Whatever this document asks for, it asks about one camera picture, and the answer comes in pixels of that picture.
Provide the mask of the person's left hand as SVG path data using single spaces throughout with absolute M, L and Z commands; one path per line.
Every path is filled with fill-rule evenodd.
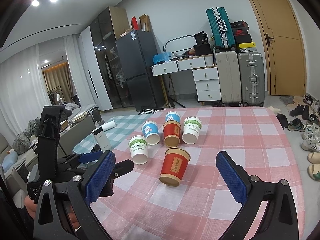
M 30 199 L 29 196 L 25 197 L 24 204 L 25 204 L 26 210 L 28 211 L 30 217 L 32 219 L 35 219 L 37 205 L 34 203 L 34 201 L 32 199 Z

